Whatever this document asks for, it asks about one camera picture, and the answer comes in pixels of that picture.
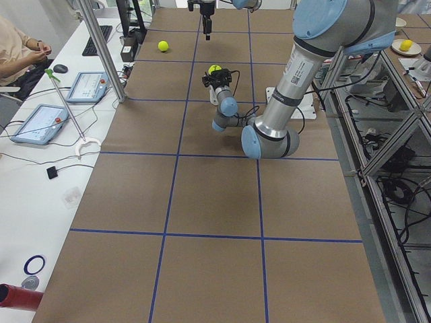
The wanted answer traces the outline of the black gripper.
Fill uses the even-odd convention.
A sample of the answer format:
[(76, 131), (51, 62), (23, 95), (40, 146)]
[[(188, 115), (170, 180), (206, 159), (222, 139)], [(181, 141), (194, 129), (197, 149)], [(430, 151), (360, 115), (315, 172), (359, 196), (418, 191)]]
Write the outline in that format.
[(229, 86), (231, 82), (228, 82), (227, 80), (224, 80), (224, 79), (217, 79), (216, 77), (206, 73), (202, 77), (202, 83), (205, 87), (212, 86), (213, 88), (218, 88), (218, 87)]
[(206, 41), (211, 39), (212, 33), (212, 20), (211, 16), (215, 13), (216, 1), (215, 0), (200, 0), (200, 14), (203, 16), (203, 33), (205, 34)]

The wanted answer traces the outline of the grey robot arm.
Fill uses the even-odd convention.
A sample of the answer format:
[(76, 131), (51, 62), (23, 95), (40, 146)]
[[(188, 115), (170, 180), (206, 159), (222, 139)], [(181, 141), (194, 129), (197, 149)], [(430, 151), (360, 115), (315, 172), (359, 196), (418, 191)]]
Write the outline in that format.
[[(212, 33), (212, 20), (211, 17), (215, 13), (216, 10), (216, 1), (197, 1), (196, 4), (199, 6), (199, 12), (202, 16), (203, 22), (203, 33), (205, 34), (205, 39), (211, 39)], [(236, 9), (247, 9), (251, 12), (256, 11), (261, 6), (260, 0), (233, 0), (233, 6)]]
[(251, 159), (293, 154), (300, 138), (288, 121), (323, 62), (339, 48), (346, 55), (388, 48), (395, 37), (397, 8), (397, 1), (301, 1), (293, 16), (290, 59), (262, 115), (238, 113), (229, 87), (231, 71), (220, 69), (203, 76), (204, 86), (218, 103), (213, 129), (242, 127), (242, 150)]

